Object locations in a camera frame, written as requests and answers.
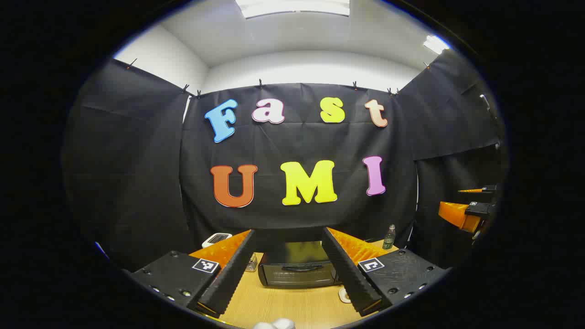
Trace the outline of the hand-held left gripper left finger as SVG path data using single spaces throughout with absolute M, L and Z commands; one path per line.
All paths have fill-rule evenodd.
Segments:
M 226 312 L 254 249 L 255 230 L 249 229 L 192 254 L 170 251 L 130 277 L 181 308 L 219 317 Z

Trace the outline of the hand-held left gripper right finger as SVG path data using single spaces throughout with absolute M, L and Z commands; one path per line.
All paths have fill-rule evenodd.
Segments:
M 411 250 L 384 250 L 332 228 L 323 229 L 322 247 L 362 316 L 414 298 L 452 270 Z

